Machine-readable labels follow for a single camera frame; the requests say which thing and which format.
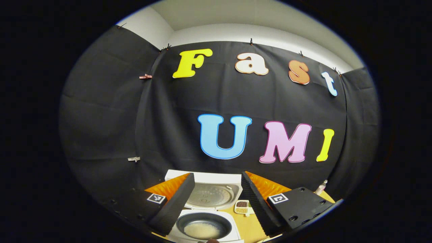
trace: table surface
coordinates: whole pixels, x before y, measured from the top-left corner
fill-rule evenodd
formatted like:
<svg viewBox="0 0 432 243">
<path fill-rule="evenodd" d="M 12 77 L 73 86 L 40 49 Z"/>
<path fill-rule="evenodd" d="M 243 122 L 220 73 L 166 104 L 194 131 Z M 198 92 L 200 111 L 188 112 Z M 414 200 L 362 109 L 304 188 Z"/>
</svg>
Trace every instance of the table surface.
<svg viewBox="0 0 432 243">
<path fill-rule="evenodd" d="M 335 203 L 335 201 L 325 191 L 323 191 L 320 196 L 329 202 Z M 256 214 L 251 214 L 249 217 L 246 217 L 244 214 L 237 214 L 234 212 L 234 205 L 230 208 L 220 211 L 227 212 L 232 215 L 240 233 L 240 237 L 245 241 L 245 243 L 263 242 L 263 240 L 268 238 L 268 236 L 264 233 L 264 230 L 262 229 Z"/>
</svg>

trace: pink letter m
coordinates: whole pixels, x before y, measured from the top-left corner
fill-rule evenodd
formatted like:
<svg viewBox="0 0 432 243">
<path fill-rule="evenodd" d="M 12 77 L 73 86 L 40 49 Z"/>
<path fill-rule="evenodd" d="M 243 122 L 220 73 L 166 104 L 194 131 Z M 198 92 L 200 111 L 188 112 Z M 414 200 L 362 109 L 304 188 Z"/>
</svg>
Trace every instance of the pink letter m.
<svg viewBox="0 0 432 243">
<path fill-rule="evenodd" d="M 299 163 L 305 160 L 306 142 L 308 141 L 309 132 L 312 130 L 311 125 L 299 124 L 291 139 L 288 138 L 285 126 L 280 121 L 268 121 L 264 127 L 269 131 L 269 136 L 266 151 L 259 159 L 261 163 L 275 162 L 275 149 L 277 149 L 280 162 L 284 161 L 292 150 L 288 162 Z"/>
</svg>

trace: small bottle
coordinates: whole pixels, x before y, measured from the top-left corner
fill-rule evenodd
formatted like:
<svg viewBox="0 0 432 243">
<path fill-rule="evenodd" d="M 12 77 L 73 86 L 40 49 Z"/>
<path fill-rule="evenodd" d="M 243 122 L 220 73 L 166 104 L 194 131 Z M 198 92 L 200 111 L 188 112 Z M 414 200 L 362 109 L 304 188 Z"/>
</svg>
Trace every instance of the small bottle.
<svg viewBox="0 0 432 243">
<path fill-rule="evenodd" d="M 323 190 L 325 189 L 326 185 L 327 185 L 327 180 L 325 180 L 314 193 L 320 195 L 321 192 L 323 192 Z"/>
</svg>

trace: blue letter u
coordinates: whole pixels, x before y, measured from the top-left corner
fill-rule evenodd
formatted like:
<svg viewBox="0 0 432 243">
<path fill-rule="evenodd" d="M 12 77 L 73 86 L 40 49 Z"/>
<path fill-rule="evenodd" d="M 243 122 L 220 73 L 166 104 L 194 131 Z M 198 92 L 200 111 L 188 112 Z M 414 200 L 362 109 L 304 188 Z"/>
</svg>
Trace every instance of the blue letter u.
<svg viewBox="0 0 432 243">
<path fill-rule="evenodd" d="M 229 160 L 239 156 L 245 150 L 246 131 L 252 124 L 252 119 L 246 116 L 233 116 L 230 122 L 234 124 L 234 144 L 231 148 L 221 148 L 217 144 L 219 125 L 223 123 L 220 115 L 203 114 L 198 116 L 201 123 L 201 149 L 210 157 Z"/>
</svg>

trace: yellow letter i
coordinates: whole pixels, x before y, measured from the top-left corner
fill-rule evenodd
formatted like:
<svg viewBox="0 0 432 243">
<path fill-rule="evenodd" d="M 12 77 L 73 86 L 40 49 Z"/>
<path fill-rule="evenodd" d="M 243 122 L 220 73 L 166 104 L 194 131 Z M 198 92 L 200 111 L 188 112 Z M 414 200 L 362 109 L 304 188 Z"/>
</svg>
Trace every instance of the yellow letter i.
<svg viewBox="0 0 432 243">
<path fill-rule="evenodd" d="M 324 130 L 324 143 L 321 148 L 321 153 L 317 157 L 317 162 L 326 161 L 328 158 L 328 150 L 330 148 L 331 139 L 334 135 L 333 129 L 325 129 Z"/>
</svg>

